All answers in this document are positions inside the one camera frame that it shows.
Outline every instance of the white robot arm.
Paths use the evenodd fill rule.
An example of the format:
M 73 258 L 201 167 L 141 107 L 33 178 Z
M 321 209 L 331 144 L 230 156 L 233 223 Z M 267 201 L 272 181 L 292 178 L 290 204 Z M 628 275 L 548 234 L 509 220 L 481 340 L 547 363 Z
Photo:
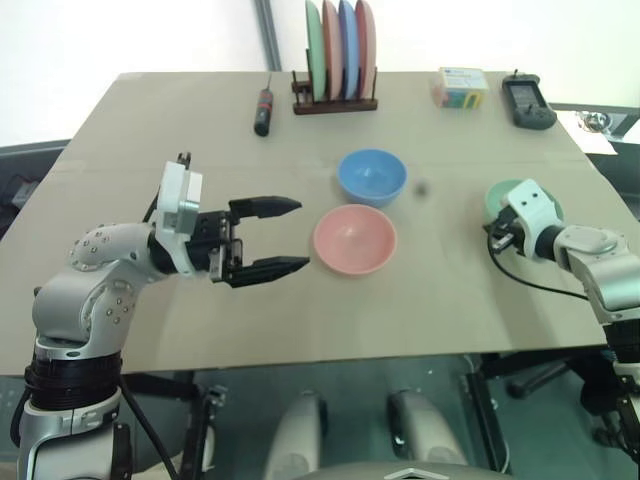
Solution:
M 33 360 L 11 429 L 20 448 L 19 480 L 130 478 L 128 427 L 116 422 L 125 388 L 120 352 L 144 286 L 172 273 L 208 272 L 214 282 L 241 287 L 308 263 L 273 257 L 243 266 L 234 231 L 240 219 L 279 216 L 301 204 L 257 197 L 230 201 L 229 211 L 199 213 L 202 177 L 188 170 L 189 160 L 187 154 L 167 163 L 152 223 L 87 232 L 62 271 L 36 289 Z
M 618 398 L 617 410 L 627 451 L 638 462 L 640 259 L 629 251 L 622 234 L 563 224 L 556 215 L 554 203 L 533 180 L 521 182 L 505 196 L 502 204 L 505 208 L 488 227 L 489 251 L 494 263 L 496 253 L 514 245 L 529 259 L 556 262 L 582 283 L 586 299 L 616 355 L 613 369 L 623 392 Z

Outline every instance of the black screwdriver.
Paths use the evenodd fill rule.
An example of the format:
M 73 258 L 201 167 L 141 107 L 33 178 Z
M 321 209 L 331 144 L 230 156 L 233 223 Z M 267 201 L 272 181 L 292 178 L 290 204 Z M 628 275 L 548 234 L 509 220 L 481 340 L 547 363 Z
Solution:
M 258 107 L 256 108 L 256 121 L 253 123 L 253 131 L 261 137 L 266 137 L 269 134 L 269 123 L 271 123 L 273 93 L 271 93 L 269 85 L 271 85 L 271 74 L 269 74 L 267 87 L 260 90 Z

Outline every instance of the tabletop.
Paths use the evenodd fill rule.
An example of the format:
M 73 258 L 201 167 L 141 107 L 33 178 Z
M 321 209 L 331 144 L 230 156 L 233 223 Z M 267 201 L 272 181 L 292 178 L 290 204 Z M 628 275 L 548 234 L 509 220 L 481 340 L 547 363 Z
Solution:
M 373 112 L 295 116 L 290 75 L 274 74 L 271 133 L 252 124 L 259 73 L 123 74 L 62 153 L 0 242 L 0 374 L 30 361 L 33 288 L 63 265 L 74 240 L 100 223 L 140 221 L 167 160 L 192 152 L 204 174 L 201 210 L 228 200 L 284 195 L 303 208 L 243 220 L 245 262 L 310 255 L 305 268 L 241 289 L 172 277 L 141 294 L 124 350 L 127 371 L 213 368 L 334 359 L 508 351 L 599 344 L 586 302 L 502 276 L 486 254 L 483 198 L 491 185 L 533 178 L 567 221 L 625 232 L 639 253 L 638 223 L 562 126 L 516 128 L 500 95 L 504 74 L 478 110 L 436 107 L 436 73 L 381 73 Z M 382 148 L 409 171 L 385 213 L 398 248 L 379 272 L 339 276 L 314 255 L 317 221 L 346 202 L 335 170 L 347 153 Z M 426 182 L 426 196 L 415 186 Z M 550 262 L 512 253 L 513 272 L 554 287 L 581 286 Z

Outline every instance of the metal pole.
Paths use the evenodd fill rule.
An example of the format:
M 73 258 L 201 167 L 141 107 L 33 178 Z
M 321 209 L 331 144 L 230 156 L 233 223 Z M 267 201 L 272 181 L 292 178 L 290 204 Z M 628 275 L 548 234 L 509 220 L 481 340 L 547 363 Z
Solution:
M 260 26 L 260 36 L 262 46 L 267 60 L 267 67 L 271 72 L 282 70 L 280 64 L 280 51 L 278 50 L 278 40 L 276 30 L 273 25 L 273 14 L 271 13 L 270 0 L 254 0 L 256 14 L 258 15 L 258 25 Z

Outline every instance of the green bowl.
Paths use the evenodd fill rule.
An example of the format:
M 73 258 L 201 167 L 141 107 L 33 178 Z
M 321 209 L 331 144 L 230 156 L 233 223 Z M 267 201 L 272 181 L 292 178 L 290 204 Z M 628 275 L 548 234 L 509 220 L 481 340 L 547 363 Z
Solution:
M 496 218 L 498 218 L 498 213 L 502 210 L 502 205 L 500 204 L 500 200 L 513 190 L 518 184 L 522 182 L 522 180 L 504 180 L 502 182 L 496 183 L 493 187 L 489 189 L 489 191 L 484 196 L 484 221 L 485 224 L 493 222 Z M 551 199 L 551 201 L 556 206 L 556 214 L 560 220 L 564 220 L 564 212 L 562 211 L 562 207 L 560 203 L 555 199 L 553 195 L 551 195 L 546 189 L 542 189 L 544 193 L 547 194 L 547 197 Z

